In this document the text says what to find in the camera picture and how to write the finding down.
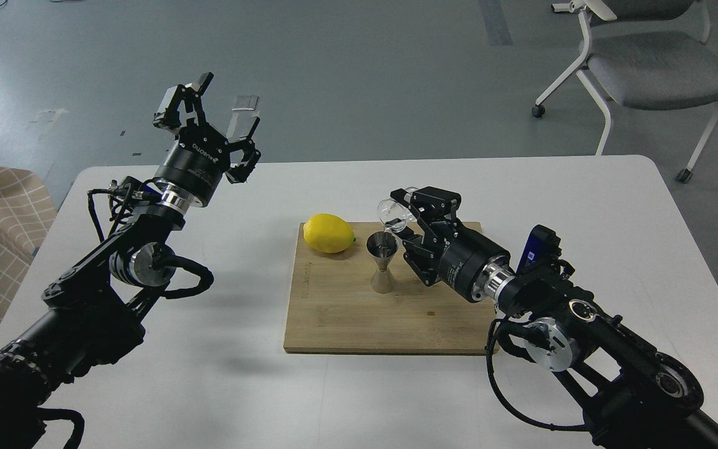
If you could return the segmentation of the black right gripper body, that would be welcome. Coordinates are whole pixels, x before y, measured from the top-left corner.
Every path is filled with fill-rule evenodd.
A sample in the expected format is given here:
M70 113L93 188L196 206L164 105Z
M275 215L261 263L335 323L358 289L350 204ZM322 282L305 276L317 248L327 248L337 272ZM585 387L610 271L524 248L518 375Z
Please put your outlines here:
M510 261L508 250L487 236L465 226L433 224L428 244L433 253L428 261L428 285L444 281L470 303L479 303L489 295L485 287L491 273L490 263L505 267Z

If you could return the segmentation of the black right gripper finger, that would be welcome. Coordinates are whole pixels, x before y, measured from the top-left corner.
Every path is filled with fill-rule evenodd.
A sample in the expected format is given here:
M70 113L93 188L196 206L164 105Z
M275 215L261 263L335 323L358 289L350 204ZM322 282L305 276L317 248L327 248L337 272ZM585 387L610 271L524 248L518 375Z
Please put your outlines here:
M461 221L456 216L461 196L453 191L433 186L422 188L399 188L390 198L406 206L416 217L416 223L408 225L396 234L433 234L441 241L455 241L462 233Z
M404 248L404 260L424 285L434 285L441 281L439 263L444 253L444 245L433 234L401 234Z

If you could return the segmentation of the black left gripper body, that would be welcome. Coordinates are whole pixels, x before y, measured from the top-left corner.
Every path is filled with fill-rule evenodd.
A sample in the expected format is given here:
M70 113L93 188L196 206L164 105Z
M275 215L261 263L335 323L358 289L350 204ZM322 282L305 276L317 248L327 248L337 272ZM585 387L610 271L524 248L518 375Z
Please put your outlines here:
M209 124L193 124L180 129L174 146L154 175L158 188L174 185L206 207L230 167L228 141Z

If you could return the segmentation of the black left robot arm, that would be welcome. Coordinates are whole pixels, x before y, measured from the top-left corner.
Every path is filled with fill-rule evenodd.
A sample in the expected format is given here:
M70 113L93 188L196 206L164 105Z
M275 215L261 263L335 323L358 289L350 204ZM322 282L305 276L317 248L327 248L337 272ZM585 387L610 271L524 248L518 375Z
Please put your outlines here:
M242 183L261 157L253 135L230 140L203 111L214 75L171 86L152 124L171 132L174 145L146 181L126 177L103 190L113 213L108 235L43 292L48 312L0 350L0 448L32 448L49 421L71 422L66 448L82 442L78 411L45 407L52 392L92 367L117 363L143 343L143 318L161 298L196 296L212 272L167 245L192 207L206 207L220 181Z

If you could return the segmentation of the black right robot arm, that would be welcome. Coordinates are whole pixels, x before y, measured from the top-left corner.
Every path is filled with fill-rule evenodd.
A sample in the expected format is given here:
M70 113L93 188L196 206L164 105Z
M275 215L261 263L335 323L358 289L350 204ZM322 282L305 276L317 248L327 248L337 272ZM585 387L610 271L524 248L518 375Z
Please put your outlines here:
M575 268L562 259L554 230L535 225L512 268L508 250L459 219L461 201L432 186L399 188L379 202L377 216L422 284L495 302L487 375L511 415L549 431L587 432L604 448L718 448L718 423L701 409L696 376L570 281ZM544 423L516 409L495 379L495 349L549 370L581 408L582 424Z

